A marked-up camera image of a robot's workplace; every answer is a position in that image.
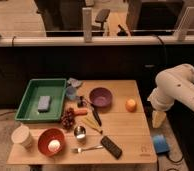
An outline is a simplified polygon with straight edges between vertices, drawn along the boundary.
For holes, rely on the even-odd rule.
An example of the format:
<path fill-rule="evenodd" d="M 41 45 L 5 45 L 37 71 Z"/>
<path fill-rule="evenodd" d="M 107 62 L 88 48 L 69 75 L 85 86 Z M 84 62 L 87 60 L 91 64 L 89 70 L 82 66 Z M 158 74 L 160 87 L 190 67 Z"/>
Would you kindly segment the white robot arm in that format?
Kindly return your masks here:
<path fill-rule="evenodd" d="M 155 77 L 156 87 L 147 100 L 153 107 L 152 126 L 159 128 L 166 112 L 179 101 L 194 111 L 194 66 L 181 64 L 160 71 Z"/>

